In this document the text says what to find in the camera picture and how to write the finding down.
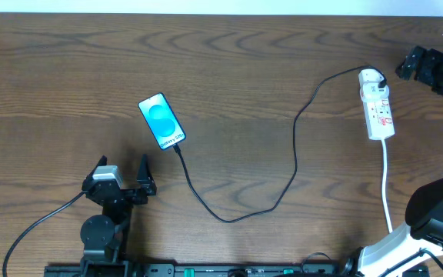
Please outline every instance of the blue phone screen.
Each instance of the blue phone screen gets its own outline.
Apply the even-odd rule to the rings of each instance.
[[[163,93],[139,102],[138,107],[162,150],[185,139],[184,130]]]

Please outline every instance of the power outlet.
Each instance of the power outlet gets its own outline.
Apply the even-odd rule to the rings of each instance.
[[[394,124],[388,98],[376,102],[363,102],[363,109],[369,139],[381,140],[394,135]]]

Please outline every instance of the green component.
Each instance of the green component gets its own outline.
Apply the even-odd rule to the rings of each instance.
[[[194,269],[184,269],[184,277],[194,277]]]

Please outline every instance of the power strip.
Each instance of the power strip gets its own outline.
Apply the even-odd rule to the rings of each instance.
[[[372,140],[386,139],[395,133],[388,99],[389,87],[378,86],[383,79],[384,77],[374,69],[362,70],[358,75],[368,138]]]

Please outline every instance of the wood grain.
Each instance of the wood grain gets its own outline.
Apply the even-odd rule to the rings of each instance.
[[[194,186],[231,219],[277,199],[293,169],[292,119],[315,86],[377,66],[395,117],[388,197],[398,226],[410,195],[443,176],[443,98],[394,69],[414,45],[441,48],[442,29],[443,18],[0,14],[0,275],[16,237],[76,195],[101,155],[130,186],[141,154],[150,158],[158,196],[135,210],[135,259],[299,262],[377,242],[387,233],[381,146],[367,139],[356,74],[323,86],[298,121],[299,171],[278,209],[232,225],[196,202],[137,103],[167,95]],[[78,262],[81,224],[100,211],[81,199],[40,225],[9,275]]]

